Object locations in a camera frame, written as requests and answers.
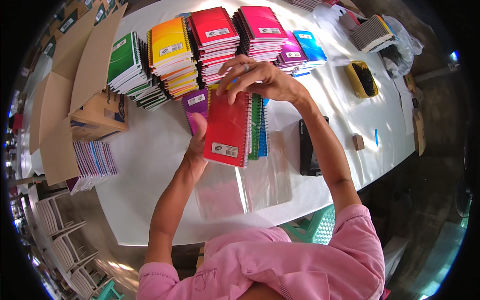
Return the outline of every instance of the clear plastic sleeve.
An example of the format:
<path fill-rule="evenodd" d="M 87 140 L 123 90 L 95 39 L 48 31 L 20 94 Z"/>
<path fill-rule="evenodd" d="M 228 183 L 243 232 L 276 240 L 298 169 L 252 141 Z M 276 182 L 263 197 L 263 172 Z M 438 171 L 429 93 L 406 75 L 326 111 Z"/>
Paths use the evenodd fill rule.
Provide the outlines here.
<path fill-rule="evenodd" d="M 283 134 L 269 134 L 268 156 L 250 160 L 246 168 L 208 163 L 195 186 L 200 214 L 214 221 L 247 214 L 292 200 Z"/>

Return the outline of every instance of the blue notebook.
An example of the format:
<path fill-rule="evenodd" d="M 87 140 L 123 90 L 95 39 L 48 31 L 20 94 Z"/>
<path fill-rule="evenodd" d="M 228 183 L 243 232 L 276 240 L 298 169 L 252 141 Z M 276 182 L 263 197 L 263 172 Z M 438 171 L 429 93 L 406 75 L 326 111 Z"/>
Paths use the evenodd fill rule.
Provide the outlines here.
<path fill-rule="evenodd" d="M 297 39 L 309 61 L 321 61 L 323 62 L 322 64 L 327 62 L 327 56 L 325 55 L 322 46 L 318 44 L 310 31 L 294 30 L 293 35 Z"/>
<path fill-rule="evenodd" d="M 258 141 L 258 157 L 268 155 L 268 136 L 265 121 L 265 106 L 269 99 L 264 99 L 262 102 L 262 114 L 260 123 L 260 136 Z"/>

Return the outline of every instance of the orange notebook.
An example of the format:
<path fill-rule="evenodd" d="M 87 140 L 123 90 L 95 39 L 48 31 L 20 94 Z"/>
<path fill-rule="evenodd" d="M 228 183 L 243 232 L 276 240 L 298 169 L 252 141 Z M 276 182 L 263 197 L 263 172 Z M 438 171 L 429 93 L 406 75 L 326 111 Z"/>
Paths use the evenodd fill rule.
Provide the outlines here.
<path fill-rule="evenodd" d="M 238 93 L 235 103 L 230 105 L 227 101 L 227 90 L 217 96 L 217 87 L 217 84 L 213 84 L 208 88 L 208 126 L 204 158 L 243 168 L 248 162 L 251 94 Z"/>

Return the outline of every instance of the left hand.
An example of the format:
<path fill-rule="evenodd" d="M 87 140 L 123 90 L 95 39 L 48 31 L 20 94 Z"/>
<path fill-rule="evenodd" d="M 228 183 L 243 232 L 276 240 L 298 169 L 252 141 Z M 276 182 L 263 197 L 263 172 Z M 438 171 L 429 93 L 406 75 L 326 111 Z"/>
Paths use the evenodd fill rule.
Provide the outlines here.
<path fill-rule="evenodd" d="M 207 120 L 198 112 L 194 112 L 192 116 L 195 122 L 197 122 L 197 132 L 190 140 L 190 145 L 188 146 L 183 160 L 186 160 L 189 163 L 193 177 L 198 180 L 207 165 L 207 162 L 204 161 Z"/>

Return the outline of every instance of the right hand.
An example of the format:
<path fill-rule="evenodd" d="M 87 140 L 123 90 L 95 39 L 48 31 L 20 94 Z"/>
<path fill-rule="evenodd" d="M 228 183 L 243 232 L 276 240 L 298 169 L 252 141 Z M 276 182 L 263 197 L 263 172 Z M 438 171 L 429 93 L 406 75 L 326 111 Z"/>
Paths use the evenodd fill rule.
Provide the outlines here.
<path fill-rule="evenodd" d="M 245 73 L 245 64 L 250 70 Z M 228 68 L 232 68 L 218 84 L 216 94 L 222 94 L 235 78 L 238 78 L 228 90 L 228 103 L 233 104 L 238 92 L 252 92 L 264 98 L 276 101 L 288 101 L 296 104 L 306 98 L 307 89 L 293 77 L 285 74 L 279 68 L 266 61 L 256 62 L 244 54 L 226 61 L 218 71 L 223 75 Z"/>

